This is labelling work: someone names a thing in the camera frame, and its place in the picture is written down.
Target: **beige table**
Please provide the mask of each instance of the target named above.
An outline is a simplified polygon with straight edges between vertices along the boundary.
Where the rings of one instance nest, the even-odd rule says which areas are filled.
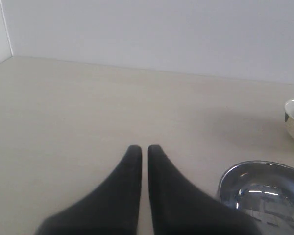
[[[143,148],[139,234],[152,234],[147,147],[214,196],[235,163],[294,167],[294,85],[14,57],[0,65],[0,235],[31,235]]]

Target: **metal bowl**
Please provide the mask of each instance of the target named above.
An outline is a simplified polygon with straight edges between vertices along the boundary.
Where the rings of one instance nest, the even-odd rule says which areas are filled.
[[[294,235],[294,168],[249,161],[228,169],[219,200],[250,215],[264,235]]]

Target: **table surface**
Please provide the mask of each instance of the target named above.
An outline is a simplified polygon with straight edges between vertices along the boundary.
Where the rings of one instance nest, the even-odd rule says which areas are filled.
[[[294,85],[13,57],[0,64],[0,235],[31,235],[143,148],[139,234],[152,234],[147,147],[197,187],[248,160],[294,167]]]

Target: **bowl rim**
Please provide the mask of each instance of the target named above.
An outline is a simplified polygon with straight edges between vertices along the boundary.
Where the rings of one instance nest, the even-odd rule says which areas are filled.
[[[291,102],[294,102],[294,99],[289,99],[288,101],[285,102],[285,104],[284,104],[284,112],[285,112],[287,115],[289,115],[290,118],[292,118],[292,119],[294,120],[293,115],[291,115],[289,112],[286,111],[286,106],[287,106],[289,103],[291,103]]]
[[[220,195],[220,189],[221,189],[221,185],[224,181],[224,179],[226,178],[226,176],[235,168],[241,166],[241,165],[245,165],[248,163],[260,163],[260,164],[266,164],[266,165],[278,165],[278,166],[282,166],[291,170],[294,170],[294,167],[288,166],[288,165],[284,165],[281,163],[275,163],[275,162],[270,162],[270,161],[263,161],[263,160],[252,160],[252,161],[245,161],[245,162],[240,162],[237,163],[233,166],[231,166],[228,170],[225,171],[225,173],[222,175],[220,181],[219,181],[219,185],[218,185],[218,192],[217,192],[217,197],[218,197],[218,201],[221,202],[221,195]]]

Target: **stainless steel bowl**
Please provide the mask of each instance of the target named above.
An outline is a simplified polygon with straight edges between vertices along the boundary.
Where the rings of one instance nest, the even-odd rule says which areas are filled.
[[[294,168],[249,161],[228,169],[219,200],[249,214],[264,235],[294,235]]]

